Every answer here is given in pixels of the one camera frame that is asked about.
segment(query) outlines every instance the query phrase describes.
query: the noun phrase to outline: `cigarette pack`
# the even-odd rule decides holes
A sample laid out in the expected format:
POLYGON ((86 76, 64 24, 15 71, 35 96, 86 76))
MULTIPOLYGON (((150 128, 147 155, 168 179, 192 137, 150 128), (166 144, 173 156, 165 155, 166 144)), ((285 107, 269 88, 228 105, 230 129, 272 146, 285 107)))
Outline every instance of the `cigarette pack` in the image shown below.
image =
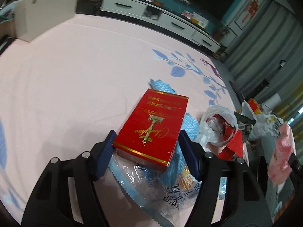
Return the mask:
POLYGON ((118 154, 160 171, 169 166, 188 97, 148 89, 116 136, 118 154))

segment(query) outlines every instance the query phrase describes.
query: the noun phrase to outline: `drawer handle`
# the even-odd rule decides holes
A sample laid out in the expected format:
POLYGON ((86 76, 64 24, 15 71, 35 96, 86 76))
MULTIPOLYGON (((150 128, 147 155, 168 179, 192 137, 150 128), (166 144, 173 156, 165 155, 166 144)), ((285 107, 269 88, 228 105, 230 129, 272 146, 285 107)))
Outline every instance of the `drawer handle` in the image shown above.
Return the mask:
POLYGON ((117 6, 121 6, 121 7, 127 7, 127 8, 132 8, 132 6, 128 6, 128 5, 124 5, 121 3, 115 3, 117 6))
POLYGON ((206 42, 205 40, 202 39, 202 41, 203 41, 204 43, 206 43, 207 45, 212 46, 210 43, 206 42))
POLYGON ((184 30, 184 29, 185 29, 185 28, 183 28, 182 26, 179 26, 179 25, 175 24, 174 22, 171 22, 171 23, 172 23, 172 25, 174 25, 174 26, 180 28, 181 30, 184 30))

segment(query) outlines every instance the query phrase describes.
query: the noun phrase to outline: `gold stripe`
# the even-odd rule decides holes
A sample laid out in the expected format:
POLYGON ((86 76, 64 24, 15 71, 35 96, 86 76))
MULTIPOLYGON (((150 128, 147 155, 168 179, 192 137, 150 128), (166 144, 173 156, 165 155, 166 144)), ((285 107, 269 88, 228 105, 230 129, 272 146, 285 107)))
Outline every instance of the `gold stripe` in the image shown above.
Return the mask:
POLYGON ((153 157, 153 156, 149 156, 149 155, 147 155, 147 154, 140 153, 140 152, 138 152, 138 151, 136 151, 136 150, 133 150, 133 149, 131 149, 131 148, 128 148, 128 147, 126 147, 126 146, 124 146, 124 145, 121 145, 121 144, 119 144, 119 143, 117 143, 117 142, 113 142, 113 144, 116 144, 116 145, 120 146, 121 148, 124 148, 124 149, 126 149, 126 150, 128 150, 128 151, 131 151, 131 152, 133 152, 133 153, 135 153, 135 154, 138 154, 138 155, 141 155, 141 156, 143 156, 143 157, 152 159, 152 160, 154 160, 154 161, 157 161, 157 162, 160 162, 160 163, 163 163, 163 164, 166 164, 166 165, 169 164, 169 162, 167 162, 167 161, 165 161, 165 160, 157 159, 157 158, 155 158, 155 157, 153 157))
POLYGON ((140 108, 140 109, 143 109, 143 110, 146 110, 146 111, 150 111, 150 112, 155 113, 155 114, 157 114, 157 115, 161 114, 161 115, 163 116, 163 118, 169 117, 169 118, 183 119, 183 118, 181 118, 181 117, 170 116, 170 115, 167 115, 167 114, 162 114, 162 113, 158 113, 158 112, 155 112, 155 111, 152 111, 152 110, 148 110, 148 109, 145 109, 145 108, 143 108, 143 107, 137 107, 137 108, 140 108))
POLYGON ((178 98, 182 98, 182 99, 188 100, 188 97, 186 97, 186 96, 180 96, 180 95, 166 93, 166 92, 157 91, 157 90, 153 90, 153 89, 149 89, 149 91, 155 92, 155 93, 158 93, 158 94, 162 94, 162 95, 167 95, 167 96, 175 96, 175 97, 178 97, 178 98))

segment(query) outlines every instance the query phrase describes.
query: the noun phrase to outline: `bed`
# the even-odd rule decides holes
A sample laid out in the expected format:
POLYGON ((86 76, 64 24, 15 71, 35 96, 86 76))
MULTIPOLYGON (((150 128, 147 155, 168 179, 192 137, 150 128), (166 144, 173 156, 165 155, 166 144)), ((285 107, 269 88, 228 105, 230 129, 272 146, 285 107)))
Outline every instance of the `bed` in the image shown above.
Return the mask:
MULTIPOLYGON (((17 39, 1 55, 0 72, 0 199, 19 223, 49 160, 73 159, 111 129, 118 132, 150 79, 188 96, 187 112, 197 120, 209 105, 234 110, 207 56, 154 30, 99 16, 76 14, 31 43, 17 39)), ((95 188, 111 226, 158 226, 109 170, 95 188)), ((181 226, 189 213, 182 213, 181 226)))

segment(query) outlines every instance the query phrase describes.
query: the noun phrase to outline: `blue quilted fabric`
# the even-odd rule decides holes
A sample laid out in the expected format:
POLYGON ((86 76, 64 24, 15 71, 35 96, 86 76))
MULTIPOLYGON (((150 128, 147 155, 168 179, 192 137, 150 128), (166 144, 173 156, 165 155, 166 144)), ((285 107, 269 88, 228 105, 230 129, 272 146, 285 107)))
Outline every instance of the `blue quilted fabric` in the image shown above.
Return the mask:
MULTIPOLYGON (((153 89, 158 91, 164 91, 168 93, 177 94, 169 84, 163 83, 161 80, 150 80, 150 85, 153 89)), ((184 129, 189 138, 193 141, 196 139, 199 132, 199 122, 195 120, 189 113, 184 115, 184 119, 181 125, 181 129, 184 129)), ((165 173, 161 176, 161 181, 164 185, 172 186, 175 184, 178 174, 180 174, 185 166, 185 159, 182 155, 179 143, 175 147, 175 153, 165 173)))

